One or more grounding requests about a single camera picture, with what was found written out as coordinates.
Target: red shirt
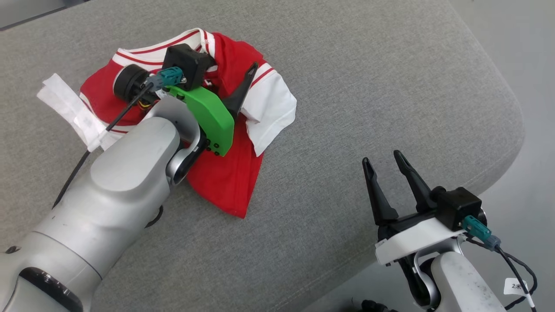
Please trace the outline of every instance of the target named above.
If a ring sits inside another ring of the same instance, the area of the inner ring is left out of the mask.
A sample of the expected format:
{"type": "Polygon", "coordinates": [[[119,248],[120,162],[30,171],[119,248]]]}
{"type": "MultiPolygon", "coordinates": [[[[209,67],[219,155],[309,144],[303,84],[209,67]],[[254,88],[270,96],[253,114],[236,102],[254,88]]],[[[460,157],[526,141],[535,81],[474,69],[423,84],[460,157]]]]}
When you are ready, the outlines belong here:
{"type": "MultiPolygon", "coordinates": [[[[80,97],[100,120],[110,123],[126,106],[124,101],[113,94],[113,83],[119,71],[129,64],[137,64],[148,71],[156,72],[162,67],[167,47],[180,43],[187,43],[197,51],[209,53],[215,59],[216,66],[208,69],[204,85],[220,98],[232,94],[243,81],[245,72],[253,62],[258,62],[260,67],[251,88],[265,76],[275,72],[266,64],[262,54],[246,42],[237,42],[220,33],[208,33],[196,28],[151,47],[119,49],[106,66],[85,81],[81,86],[80,97]]],[[[249,103],[256,103],[257,100],[261,105],[264,104],[264,99],[256,98],[249,99],[249,103]]],[[[112,131],[126,133],[139,123],[144,115],[144,111],[134,107],[112,131]]],[[[259,157],[255,154],[253,143],[247,133],[246,121],[244,115],[239,115],[235,123],[233,145],[225,157],[205,151],[187,175],[193,189],[203,198],[240,218],[246,215],[263,158],[262,154],[259,157]]]]}

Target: gray sofa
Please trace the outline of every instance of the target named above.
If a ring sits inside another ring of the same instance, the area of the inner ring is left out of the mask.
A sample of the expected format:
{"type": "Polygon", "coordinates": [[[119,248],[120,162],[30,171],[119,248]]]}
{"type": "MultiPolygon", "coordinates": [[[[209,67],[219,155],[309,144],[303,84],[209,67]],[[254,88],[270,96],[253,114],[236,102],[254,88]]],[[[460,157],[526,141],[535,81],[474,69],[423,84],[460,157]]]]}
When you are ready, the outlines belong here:
{"type": "Polygon", "coordinates": [[[78,90],[117,48],[194,27],[262,52],[296,121],[266,151],[246,219],[180,186],[93,310],[301,310],[375,261],[363,157],[403,215],[415,203],[394,149],[430,186],[479,194],[522,145],[513,93],[446,0],[93,0],[0,34],[1,246],[48,213],[85,148],[36,98],[41,82],[78,90]]]}

